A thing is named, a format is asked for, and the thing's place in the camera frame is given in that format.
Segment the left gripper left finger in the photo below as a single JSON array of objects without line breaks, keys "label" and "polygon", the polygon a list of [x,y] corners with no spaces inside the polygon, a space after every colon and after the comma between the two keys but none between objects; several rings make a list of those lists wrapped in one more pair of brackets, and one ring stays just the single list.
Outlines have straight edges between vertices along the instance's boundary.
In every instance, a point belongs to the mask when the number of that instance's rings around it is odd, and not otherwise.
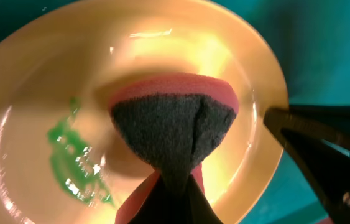
[{"label": "left gripper left finger", "polygon": [[176,202],[159,177],[129,224],[174,224]]}]

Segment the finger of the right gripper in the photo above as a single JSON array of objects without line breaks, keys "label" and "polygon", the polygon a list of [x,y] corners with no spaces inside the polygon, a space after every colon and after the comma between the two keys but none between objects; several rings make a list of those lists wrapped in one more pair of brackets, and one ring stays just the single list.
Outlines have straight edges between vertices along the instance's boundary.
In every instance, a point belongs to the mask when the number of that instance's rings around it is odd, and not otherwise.
[{"label": "finger of the right gripper", "polygon": [[305,176],[334,223],[350,223],[350,106],[269,108],[264,125]]}]

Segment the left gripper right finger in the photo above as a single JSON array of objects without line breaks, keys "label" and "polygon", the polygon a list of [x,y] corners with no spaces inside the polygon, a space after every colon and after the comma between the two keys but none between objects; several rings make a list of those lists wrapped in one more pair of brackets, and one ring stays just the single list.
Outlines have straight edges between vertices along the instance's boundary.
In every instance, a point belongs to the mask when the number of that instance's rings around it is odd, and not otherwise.
[{"label": "left gripper right finger", "polygon": [[177,215],[177,223],[181,224],[223,224],[192,175],[189,175],[185,191],[179,198]]}]

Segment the red and green sponge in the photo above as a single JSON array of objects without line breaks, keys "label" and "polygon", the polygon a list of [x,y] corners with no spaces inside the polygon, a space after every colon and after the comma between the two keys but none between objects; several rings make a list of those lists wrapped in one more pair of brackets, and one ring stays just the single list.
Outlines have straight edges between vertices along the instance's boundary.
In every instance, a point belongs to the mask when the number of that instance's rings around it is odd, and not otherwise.
[{"label": "red and green sponge", "polygon": [[231,85],[192,73],[157,75],[115,91],[108,100],[111,121],[121,139],[153,174],[128,196],[116,223],[129,223],[158,178],[177,198],[192,175],[205,195],[201,163],[223,141],[238,111]]}]

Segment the green rimmed plate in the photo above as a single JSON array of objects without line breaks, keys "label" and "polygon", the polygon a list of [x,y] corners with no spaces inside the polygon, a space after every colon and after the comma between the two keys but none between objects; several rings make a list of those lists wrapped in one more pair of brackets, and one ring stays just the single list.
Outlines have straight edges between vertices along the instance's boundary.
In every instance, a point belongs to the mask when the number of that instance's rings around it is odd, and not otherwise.
[{"label": "green rimmed plate", "polygon": [[288,106],[266,41],[208,1],[79,1],[0,43],[0,223],[114,223],[153,170],[114,130],[109,97],[172,72],[236,92],[239,114],[202,175],[221,221],[241,221],[283,153],[263,124],[267,108]]}]

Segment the teal plastic serving tray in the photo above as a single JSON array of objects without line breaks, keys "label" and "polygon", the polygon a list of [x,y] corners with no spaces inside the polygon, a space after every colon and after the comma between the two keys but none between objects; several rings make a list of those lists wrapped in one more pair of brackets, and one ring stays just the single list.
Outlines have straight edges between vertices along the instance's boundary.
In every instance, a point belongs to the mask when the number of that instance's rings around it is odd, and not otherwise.
[{"label": "teal plastic serving tray", "polygon": [[[214,0],[252,25],[276,54],[293,105],[350,105],[350,0]],[[0,41],[72,0],[0,0]],[[290,156],[244,223],[328,223]]]}]

